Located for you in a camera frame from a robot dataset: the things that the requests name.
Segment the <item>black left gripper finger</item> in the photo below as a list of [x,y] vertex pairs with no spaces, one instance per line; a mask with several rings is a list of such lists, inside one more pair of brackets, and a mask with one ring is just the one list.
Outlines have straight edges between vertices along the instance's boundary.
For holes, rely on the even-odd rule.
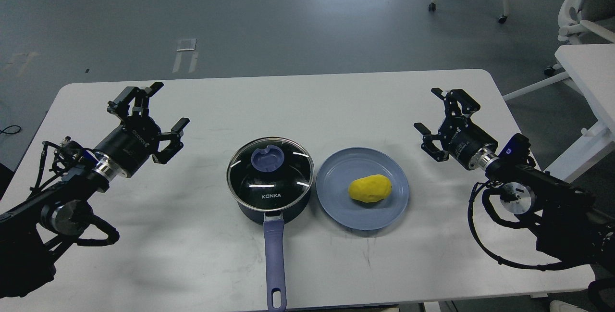
[[154,151],[152,153],[152,160],[154,163],[166,164],[168,163],[180,150],[183,149],[183,129],[190,122],[188,118],[182,117],[176,122],[169,132],[158,133],[152,138],[152,141],[157,145],[160,142],[168,141],[168,145],[161,151]]
[[149,118],[149,100],[163,87],[154,82],[149,87],[126,87],[114,100],[108,102],[107,112],[121,123]]

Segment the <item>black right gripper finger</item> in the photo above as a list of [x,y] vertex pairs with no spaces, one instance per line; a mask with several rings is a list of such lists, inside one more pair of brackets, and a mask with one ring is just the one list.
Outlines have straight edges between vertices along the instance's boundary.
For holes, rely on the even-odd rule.
[[466,91],[462,89],[444,91],[438,87],[430,90],[444,103],[442,125],[474,125],[471,116],[480,110],[480,105]]
[[452,141],[452,126],[444,122],[438,133],[432,133],[422,122],[415,122],[414,128],[422,135],[421,149],[437,162],[449,159]]

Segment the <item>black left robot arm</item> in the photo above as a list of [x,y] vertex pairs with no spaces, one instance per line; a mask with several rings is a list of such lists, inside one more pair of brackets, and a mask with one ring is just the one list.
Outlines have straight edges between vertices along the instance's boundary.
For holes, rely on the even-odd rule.
[[44,141],[29,196],[1,216],[2,298],[24,297],[53,281],[55,262],[73,245],[104,247],[119,240],[88,199],[107,191],[115,177],[132,177],[149,158],[165,164],[183,148],[188,118],[163,132],[149,116],[149,100],[162,87],[127,87],[110,101],[107,111],[120,124],[94,149],[70,137],[59,145]]

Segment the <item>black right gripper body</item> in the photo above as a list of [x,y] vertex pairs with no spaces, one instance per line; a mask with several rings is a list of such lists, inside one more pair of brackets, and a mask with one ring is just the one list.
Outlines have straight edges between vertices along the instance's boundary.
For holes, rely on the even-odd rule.
[[498,147],[497,141],[468,116],[445,117],[440,126],[440,135],[443,150],[467,170],[478,168],[481,150],[494,152]]

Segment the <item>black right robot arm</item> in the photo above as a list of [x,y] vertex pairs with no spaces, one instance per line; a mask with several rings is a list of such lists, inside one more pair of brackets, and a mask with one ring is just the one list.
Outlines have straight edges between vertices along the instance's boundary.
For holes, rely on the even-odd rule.
[[[472,122],[480,105],[464,90],[432,88],[443,101],[444,120],[432,133],[417,122],[421,149],[437,162],[452,157],[468,171],[480,169],[484,183],[476,183],[468,200],[467,220],[472,237],[499,264],[522,270],[560,271],[597,264],[614,272],[614,219],[595,209],[595,197],[536,168],[530,142],[516,133],[496,154],[498,142]],[[536,250],[558,259],[550,264],[521,264],[504,259],[481,242],[474,224],[474,204],[481,202],[490,218],[503,227],[527,229]]]

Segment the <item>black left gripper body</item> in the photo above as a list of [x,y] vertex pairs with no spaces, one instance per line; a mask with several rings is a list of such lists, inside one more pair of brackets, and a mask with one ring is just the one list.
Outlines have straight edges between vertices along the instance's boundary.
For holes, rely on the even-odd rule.
[[151,117],[127,117],[94,150],[113,160],[130,178],[158,150],[155,137],[160,133]]

